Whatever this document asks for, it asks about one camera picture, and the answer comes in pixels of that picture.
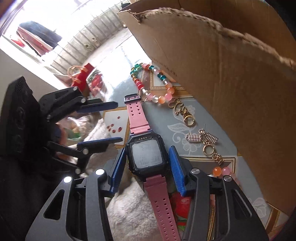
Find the brown cardboard box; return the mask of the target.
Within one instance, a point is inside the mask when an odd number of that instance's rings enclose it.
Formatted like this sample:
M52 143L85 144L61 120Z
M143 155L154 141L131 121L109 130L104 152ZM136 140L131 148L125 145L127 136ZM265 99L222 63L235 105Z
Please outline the brown cardboard box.
M146 54L227 133L266 201L295 208L295 39L263 1L136 1L119 12Z

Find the silver gold charm earrings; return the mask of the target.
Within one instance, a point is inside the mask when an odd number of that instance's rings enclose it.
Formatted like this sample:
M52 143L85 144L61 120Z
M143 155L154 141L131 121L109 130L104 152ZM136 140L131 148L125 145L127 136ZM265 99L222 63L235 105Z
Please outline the silver gold charm earrings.
M219 139L209 132L206 132L203 128L199 129L198 134L186 134L185 139L190 143L203 144L203 153L205 156L210 157L219 166L224 163L224 159L220 154L217 153L217 150L215 148L215 145L217 144Z

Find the red gift bag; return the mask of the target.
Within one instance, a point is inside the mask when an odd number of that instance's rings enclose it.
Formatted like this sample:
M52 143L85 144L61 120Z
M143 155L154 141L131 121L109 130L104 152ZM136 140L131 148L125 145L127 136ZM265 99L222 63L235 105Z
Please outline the red gift bag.
M72 80L71 87L78 87L83 94L88 94L89 87L86 79L93 70L94 67L90 63L87 63L84 66L73 65L69 67L67 75Z

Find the pink strap digital watch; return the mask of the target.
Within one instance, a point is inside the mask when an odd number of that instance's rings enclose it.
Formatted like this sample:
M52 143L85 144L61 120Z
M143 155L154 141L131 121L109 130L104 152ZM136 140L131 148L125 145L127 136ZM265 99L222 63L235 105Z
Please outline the pink strap digital watch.
M130 128L125 146L128 166L131 173L143 182L162 239L180 240L167 190L168 154L162 137L149 126L140 100L137 93L124 97Z

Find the white fluffy cloth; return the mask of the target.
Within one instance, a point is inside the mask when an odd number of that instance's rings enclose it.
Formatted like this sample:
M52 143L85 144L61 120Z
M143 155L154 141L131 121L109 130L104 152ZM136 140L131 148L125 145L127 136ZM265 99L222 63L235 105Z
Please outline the white fluffy cloth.
M90 114L70 121L70 129L80 133L81 141L110 137L102 118ZM162 240L151 202L127 167L118 192L105 198L105 204L114 240Z

